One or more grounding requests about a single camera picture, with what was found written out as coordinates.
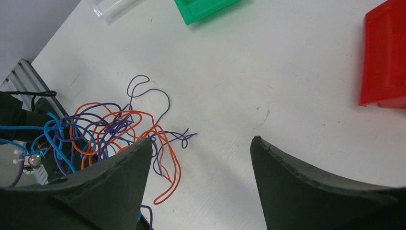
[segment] gray wall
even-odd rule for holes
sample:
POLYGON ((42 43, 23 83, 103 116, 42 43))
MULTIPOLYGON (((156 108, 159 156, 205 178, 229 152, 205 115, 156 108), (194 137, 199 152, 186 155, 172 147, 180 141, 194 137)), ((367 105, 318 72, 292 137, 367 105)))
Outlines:
POLYGON ((19 59, 35 59, 80 0, 0 2, 1 83, 19 59))

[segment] scuff mark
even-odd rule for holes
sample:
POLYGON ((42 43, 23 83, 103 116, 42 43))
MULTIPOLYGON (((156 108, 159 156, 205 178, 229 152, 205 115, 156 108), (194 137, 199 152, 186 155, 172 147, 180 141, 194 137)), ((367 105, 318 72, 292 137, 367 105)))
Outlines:
POLYGON ((82 74, 82 72, 85 70, 85 68, 83 68, 80 73, 76 76, 76 78, 73 80, 72 84, 69 85, 69 88, 72 87, 73 83, 75 83, 75 81, 79 78, 79 76, 82 74))
POLYGON ((254 129, 257 129, 257 128, 261 127, 266 122, 266 120, 268 119, 268 116, 271 113, 271 110, 269 109, 269 106, 270 106, 270 104, 268 103, 268 111, 267 111, 267 115, 265 116, 264 121, 259 126, 255 127, 254 129))
POLYGON ((73 101, 79 96, 79 94, 82 92, 82 89, 79 90, 79 92, 76 94, 76 96, 73 98, 73 101))

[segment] plastic container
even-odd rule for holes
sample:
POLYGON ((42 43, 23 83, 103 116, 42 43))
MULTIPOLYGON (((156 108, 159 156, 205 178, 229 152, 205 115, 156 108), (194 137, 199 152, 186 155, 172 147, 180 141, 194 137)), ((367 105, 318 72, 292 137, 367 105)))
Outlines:
POLYGON ((86 0, 100 18, 112 18, 137 0, 86 0))
POLYGON ((185 23, 190 25, 239 0, 175 0, 185 23))
POLYGON ((389 0, 365 16, 359 105, 406 108, 406 0, 389 0))

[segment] white connector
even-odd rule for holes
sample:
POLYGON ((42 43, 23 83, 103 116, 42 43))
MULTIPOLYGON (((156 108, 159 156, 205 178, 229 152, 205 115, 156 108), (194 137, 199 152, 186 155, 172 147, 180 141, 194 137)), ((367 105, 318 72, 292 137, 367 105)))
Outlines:
POLYGON ((14 154, 22 154, 24 151, 21 149, 14 150, 14 154))
POLYGON ((14 160, 13 160, 13 163, 14 163, 14 164, 17 164, 17 163, 20 162, 20 161, 25 161, 25 159, 14 159, 14 160))

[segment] black cable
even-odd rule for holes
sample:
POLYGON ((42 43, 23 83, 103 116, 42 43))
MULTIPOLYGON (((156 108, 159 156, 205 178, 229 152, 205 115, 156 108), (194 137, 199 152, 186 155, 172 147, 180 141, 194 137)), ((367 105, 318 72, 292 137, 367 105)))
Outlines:
POLYGON ((34 171, 34 169, 31 166, 28 166, 28 165, 24 165, 23 169, 26 170, 26 171, 34 171))
POLYGON ((44 92, 21 92, 21 91, 6 91, 10 95, 30 95, 33 96, 31 99, 31 111, 35 110, 35 98, 36 96, 40 97, 55 97, 56 91, 44 91, 44 92))

